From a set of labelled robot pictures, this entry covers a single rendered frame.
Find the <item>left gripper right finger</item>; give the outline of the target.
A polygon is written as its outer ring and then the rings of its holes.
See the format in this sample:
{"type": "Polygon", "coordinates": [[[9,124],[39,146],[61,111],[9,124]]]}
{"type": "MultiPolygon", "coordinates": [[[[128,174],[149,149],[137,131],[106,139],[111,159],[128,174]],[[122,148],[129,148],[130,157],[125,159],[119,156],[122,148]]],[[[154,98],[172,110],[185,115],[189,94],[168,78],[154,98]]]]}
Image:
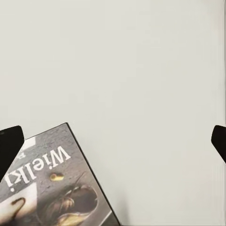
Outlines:
{"type": "Polygon", "coordinates": [[[212,132],[211,142],[226,163],[226,127],[216,125],[212,132]]]}

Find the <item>hardback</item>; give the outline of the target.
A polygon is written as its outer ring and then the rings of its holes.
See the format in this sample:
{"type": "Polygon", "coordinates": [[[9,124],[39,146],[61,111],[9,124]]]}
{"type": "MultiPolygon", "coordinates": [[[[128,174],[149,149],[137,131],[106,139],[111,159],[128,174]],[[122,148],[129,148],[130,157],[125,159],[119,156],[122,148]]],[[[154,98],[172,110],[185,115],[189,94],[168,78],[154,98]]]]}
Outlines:
{"type": "Polygon", "coordinates": [[[121,226],[67,122],[29,136],[0,182],[0,226],[121,226]]]}

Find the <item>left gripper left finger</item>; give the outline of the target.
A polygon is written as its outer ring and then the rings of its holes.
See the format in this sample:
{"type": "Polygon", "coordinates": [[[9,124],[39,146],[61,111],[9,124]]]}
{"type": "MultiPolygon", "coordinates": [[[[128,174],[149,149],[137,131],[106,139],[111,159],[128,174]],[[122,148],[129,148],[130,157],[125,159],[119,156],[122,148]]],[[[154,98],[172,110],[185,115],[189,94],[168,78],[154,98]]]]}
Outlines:
{"type": "Polygon", "coordinates": [[[0,182],[24,145],[24,133],[20,125],[0,130],[0,182]]]}

